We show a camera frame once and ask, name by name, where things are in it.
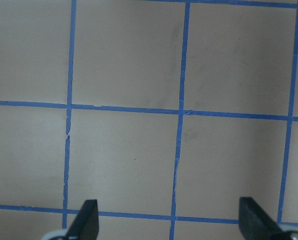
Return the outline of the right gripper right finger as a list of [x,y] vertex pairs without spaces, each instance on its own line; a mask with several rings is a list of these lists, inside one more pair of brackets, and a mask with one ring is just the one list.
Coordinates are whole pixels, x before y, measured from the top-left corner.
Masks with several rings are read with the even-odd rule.
[[297,230],[283,230],[252,197],[239,198],[238,227],[245,240],[298,240]]

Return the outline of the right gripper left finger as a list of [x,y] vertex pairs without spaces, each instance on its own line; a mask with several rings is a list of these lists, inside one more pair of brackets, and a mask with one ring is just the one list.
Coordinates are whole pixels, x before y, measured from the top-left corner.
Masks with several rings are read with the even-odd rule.
[[66,231],[65,240],[96,240],[99,234],[98,202],[85,200],[71,226]]

